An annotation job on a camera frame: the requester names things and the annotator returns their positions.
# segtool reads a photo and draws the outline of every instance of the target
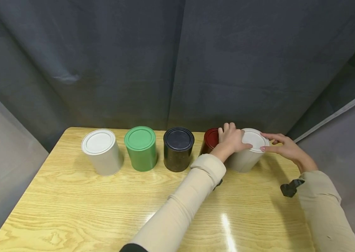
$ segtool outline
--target red lid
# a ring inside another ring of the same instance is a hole
[[[210,149],[218,144],[218,128],[210,128],[204,133],[204,142]]]

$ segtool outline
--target green can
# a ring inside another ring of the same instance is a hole
[[[157,160],[155,140],[155,132],[145,126],[134,127],[124,136],[131,165],[135,170],[147,172],[154,168]]]

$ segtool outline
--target cylindrical can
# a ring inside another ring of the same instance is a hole
[[[186,128],[174,127],[163,136],[163,163],[172,172],[182,172],[190,164],[193,134]]]
[[[200,150],[200,155],[210,154],[218,144],[218,128],[210,128],[204,133],[204,139]]]
[[[260,135],[260,131],[254,128],[242,128],[242,130],[245,131],[242,143],[252,144],[253,147],[232,154],[232,156],[230,156],[225,162],[225,166],[228,169],[236,170],[240,173],[246,173],[249,172],[263,156],[264,151],[261,151],[260,147],[270,146],[270,142],[267,138]]]
[[[121,169],[123,157],[116,136],[110,130],[92,131],[82,140],[81,148],[99,175],[113,175]]]
[[[156,165],[155,132],[148,127],[138,126],[127,132],[124,143],[131,165],[139,172],[147,172]]]

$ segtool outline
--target can rim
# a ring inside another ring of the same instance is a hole
[[[265,146],[270,146],[270,141],[267,138],[263,137],[261,135],[262,132],[260,132],[259,130],[256,130],[254,128],[242,128],[242,130],[245,131],[245,132],[252,132],[252,133],[257,134],[260,138],[263,139]],[[255,153],[264,153],[264,151],[262,151],[260,149],[255,149],[255,148],[251,148],[251,149],[249,149],[249,151],[252,151],[252,152],[255,152]]]
[[[109,143],[109,145],[104,150],[98,151],[98,152],[92,152],[92,151],[89,150],[90,148],[88,147],[88,141],[93,136],[98,135],[99,133],[105,133],[106,135],[108,135],[110,137],[110,141],[111,142]],[[83,140],[81,142],[81,149],[87,155],[96,156],[96,155],[100,155],[100,154],[103,154],[103,153],[109,151],[109,149],[111,149],[114,146],[115,143],[116,143],[116,135],[112,131],[110,131],[108,129],[100,128],[100,129],[97,129],[97,130],[94,130],[94,131],[88,133],[83,138]]]
[[[142,148],[135,148],[134,145],[131,144],[131,142],[130,142],[130,136],[132,135],[132,133],[137,132],[138,130],[146,130],[151,135],[151,139]],[[152,128],[146,127],[146,126],[134,127],[132,129],[130,129],[126,133],[126,135],[124,136],[124,144],[126,145],[126,148],[131,149],[133,151],[145,151],[145,150],[151,148],[154,145],[155,141],[156,141],[156,135],[155,135],[154,130]]]
[[[185,133],[187,133],[189,135],[189,138],[190,138],[190,141],[189,141],[189,144],[186,148],[184,149],[175,149],[174,147],[172,147],[168,141],[167,141],[167,138],[169,137],[170,133],[174,132],[175,130],[181,130]],[[168,146],[170,149],[173,149],[174,151],[177,151],[177,152],[183,152],[183,151],[187,151],[189,149],[191,149],[194,145],[194,135],[193,133],[188,130],[187,128],[183,128],[183,127],[173,127],[173,128],[170,128],[169,130],[167,130],[164,135],[163,135],[163,142],[166,146]]]
[[[204,133],[204,143],[210,148],[210,149],[214,149],[215,146],[211,146],[210,143],[207,141],[209,135],[211,135],[211,133],[214,132],[218,132],[218,128],[209,128],[205,133]]]

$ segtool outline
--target wood grain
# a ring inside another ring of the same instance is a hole
[[[124,165],[113,176],[97,175],[80,148],[92,130],[64,132],[0,229],[0,252],[119,251],[188,172],[164,167],[164,131],[156,131],[156,167],[137,172],[124,145],[127,130],[111,129]],[[204,133],[193,134],[194,159]],[[265,154],[250,173],[228,170],[179,251],[314,251],[297,197],[284,197],[279,189],[298,176],[297,167],[276,154]]]

